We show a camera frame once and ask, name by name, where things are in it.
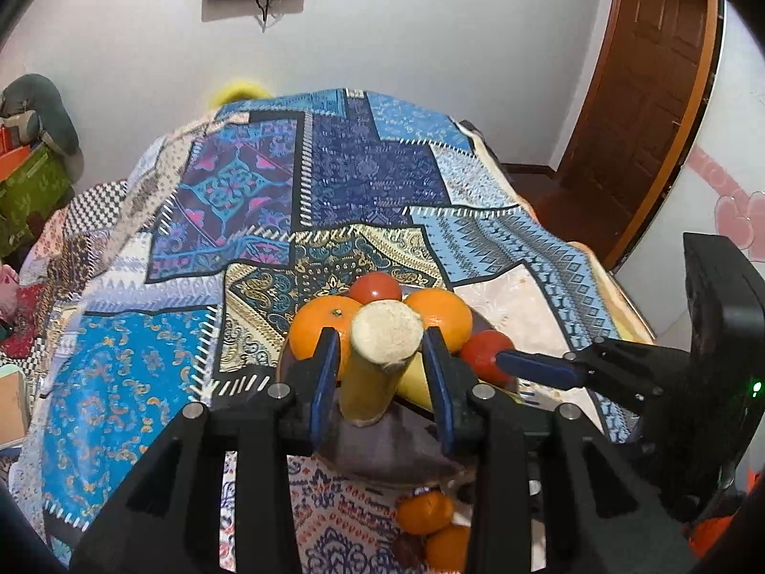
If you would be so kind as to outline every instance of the tangerine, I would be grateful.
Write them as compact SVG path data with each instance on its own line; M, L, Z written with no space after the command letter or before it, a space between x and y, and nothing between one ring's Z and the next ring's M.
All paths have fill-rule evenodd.
M460 351L473 331L473 311L457 294L430 287L408 295L404 304L422 318L422 327L441 328L446 347L451 353Z
M338 379L350 357L350 322L361 304L343 295L320 295L303 304L297 311L289 328L287 341L297 360L314 355L321 331L324 327L334 328L339 334Z
M468 562L470 528L450 524L426 542L426 561L436 572L464 572Z
M433 490L404 500L399 504L395 519L405 533L430 535L448 526L453 515L451 499Z

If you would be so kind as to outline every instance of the blue patterned blanket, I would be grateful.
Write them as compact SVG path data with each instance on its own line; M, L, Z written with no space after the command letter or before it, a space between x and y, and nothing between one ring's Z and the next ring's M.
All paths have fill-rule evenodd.
M479 133L374 92L226 105L157 140L126 181L88 190L69 213L64 249L77 243L80 256L35 344L44 398L11 481L64 561L183 404L262 390L297 309L366 272L454 289L521 349L560 354L618 335L602 269L539 226ZM46 267L32 258L22 282L51 283ZM552 407L568 398L522 393ZM613 440L629 435L631 417L607 400L572 399ZM222 496L229 569L235 463ZM399 571L395 494L314 459L290 460L290 473L306 572Z

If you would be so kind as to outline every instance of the door frame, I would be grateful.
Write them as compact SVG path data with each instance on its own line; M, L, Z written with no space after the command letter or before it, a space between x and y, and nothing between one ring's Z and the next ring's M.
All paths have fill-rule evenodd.
M656 208L656 204L667 188L670 178L676 173L676 167L686 159L686 155L688 154L688 151L690 151L688 142L691 141L691 137L695 136L695 132L698 130L696 117L699 114L699 110L702 108L702 103L705 101L704 95L707 81L709 80L711 66L714 61L718 33L718 14L720 12L719 2L720 0L707 0L707 14L704 27L704 39L701 44L701 54L699 56L699 67L696 69L696 77L691 88L690 97L688 98L688 104L686 105L686 110L683 112L675 138L672 141L672 145L667 151L667 155L664 157L662 165L656 173L656 177L653 180L647 195L643 199L643 202L640 203L640 206L634 213L632 220L630 220L626 229L622 232L616 245L608 254L606 254L606 257L603 260L603 267L606 269L613 268L625 254L626 249L630 244L633 243L636 237L639 237L645 230L651 212ZM595 102L595 97L601 86L606 62L611 54L611 46L613 44L613 36L616 31L620 8L621 0L611 1L611 11L608 14L608 22L606 32L603 35L601 52L598 55L598 62L595 65L590 88L588 89L587 96L582 104L579 118L577 119L574 131L571 134L571 139L568 141L566 150L563 153L563 159L561 160L560 168L556 174L556 180L558 181L564 179L574 166L573 156L576 147L579 144L582 132L584 132L590 120L590 113Z

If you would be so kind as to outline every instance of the green bag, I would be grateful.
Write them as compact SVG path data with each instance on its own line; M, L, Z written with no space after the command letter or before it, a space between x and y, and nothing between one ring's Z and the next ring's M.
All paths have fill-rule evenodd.
M64 167L44 144L0 183L0 256L34 241L27 225L29 214L47 219L70 186Z

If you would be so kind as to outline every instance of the metal bolt head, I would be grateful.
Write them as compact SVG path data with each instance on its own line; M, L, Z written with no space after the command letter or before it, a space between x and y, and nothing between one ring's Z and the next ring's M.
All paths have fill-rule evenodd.
M581 408L574 403L561 403L557 407L557 411L561 413L564 419L569 421L575 421L581 416Z
M181 412L186 419L198 419L204 412L204 404L198 401L187 403Z
M476 384L473 387L473 396L479 399L491 399L494 393L494 387L489 384Z
M292 389L290 389L289 384L285 384L284 382L277 382L269 386L269 397L273 397L274 399L283 399L289 395L291 390Z

